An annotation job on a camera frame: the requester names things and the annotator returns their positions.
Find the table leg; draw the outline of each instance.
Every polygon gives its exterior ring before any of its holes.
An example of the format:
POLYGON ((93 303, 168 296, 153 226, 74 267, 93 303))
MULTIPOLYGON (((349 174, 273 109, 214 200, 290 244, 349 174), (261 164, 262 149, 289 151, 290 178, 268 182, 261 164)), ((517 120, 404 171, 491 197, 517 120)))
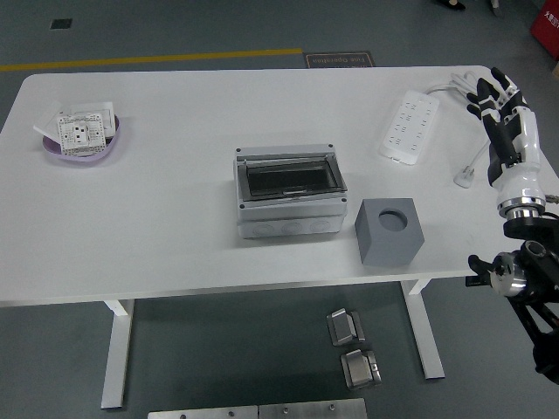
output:
POLYGON ((113 311, 114 318, 101 408, 110 409, 122 407, 134 300, 111 300, 105 301, 105 304, 113 311))
POLYGON ((418 345, 419 357, 425 378, 444 378, 445 371, 438 356, 437 344, 431 330, 429 317, 421 290, 429 284, 429 280, 415 280, 415 281, 401 281, 402 291, 404 293, 405 304, 408 307, 408 314, 410 315, 411 328, 416 338, 418 345))

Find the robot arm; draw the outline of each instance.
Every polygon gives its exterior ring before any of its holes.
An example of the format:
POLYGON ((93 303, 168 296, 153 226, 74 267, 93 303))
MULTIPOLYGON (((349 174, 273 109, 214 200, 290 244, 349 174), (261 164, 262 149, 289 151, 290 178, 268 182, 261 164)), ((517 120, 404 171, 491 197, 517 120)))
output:
POLYGON ((509 77, 496 68, 491 73, 498 85, 480 79, 467 109, 483 122, 491 141, 487 176, 498 191, 497 210, 507 219, 505 236, 526 241, 491 264, 470 256, 477 276, 466 277, 466 286, 490 285, 508 299, 534 343, 535 370, 559 384, 559 319, 545 306, 559 302, 559 217, 545 217, 535 114, 509 77), (540 330, 528 307, 551 332, 540 330))

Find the floor drain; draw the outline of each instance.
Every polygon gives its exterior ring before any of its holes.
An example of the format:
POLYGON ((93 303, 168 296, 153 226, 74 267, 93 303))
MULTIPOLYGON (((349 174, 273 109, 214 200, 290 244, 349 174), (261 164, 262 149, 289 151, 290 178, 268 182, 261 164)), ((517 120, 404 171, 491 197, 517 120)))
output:
POLYGON ((71 19, 53 19, 51 22, 51 30, 70 29, 70 26, 72 26, 71 19))

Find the yellow floor line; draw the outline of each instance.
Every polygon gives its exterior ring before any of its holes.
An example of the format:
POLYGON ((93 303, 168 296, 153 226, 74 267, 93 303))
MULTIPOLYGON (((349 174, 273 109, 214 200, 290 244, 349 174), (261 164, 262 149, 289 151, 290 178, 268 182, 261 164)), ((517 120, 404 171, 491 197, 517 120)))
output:
POLYGON ((280 49, 280 50, 203 52, 198 54, 159 55, 153 57, 82 59, 77 61, 58 61, 58 62, 51 62, 51 63, 0 65, 0 72, 47 70, 52 68, 85 67, 90 65, 163 63, 168 61, 192 61, 197 59, 271 57, 275 55, 294 55, 294 54, 302 54, 302 53, 303 50, 301 50, 301 48, 287 48, 287 49, 280 49))

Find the gray floor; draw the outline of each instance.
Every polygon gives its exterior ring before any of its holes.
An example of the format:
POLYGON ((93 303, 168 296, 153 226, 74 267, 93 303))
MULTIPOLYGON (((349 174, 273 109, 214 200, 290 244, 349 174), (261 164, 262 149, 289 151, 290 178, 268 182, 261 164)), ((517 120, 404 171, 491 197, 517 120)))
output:
MULTIPOLYGON (((379 66, 496 65, 535 110, 557 171, 556 62, 529 33, 543 2, 501 0, 497 18, 488 1, 463 1, 465 12, 434 0, 4 0, 0 65, 294 47, 367 50, 379 66), (49 31, 51 19, 62 17, 73 18, 72 29, 49 31)), ((60 71, 303 66, 302 57, 285 56, 60 71)), ((0 72, 1 124, 30 74, 0 72)), ((462 278, 433 281, 424 300, 444 380, 423 378, 398 284, 137 301, 125 405, 114 410, 100 409, 112 324, 103 303, 2 308, 0 417, 142 418, 154 410, 349 397, 365 398, 371 418, 557 417, 559 388, 534 371, 531 343, 506 300, 466 289, 462 278), (325 320, 342 306, 362 316, 383 377, 378 388, 345 388, 343 350, 329 343, 325 320)))

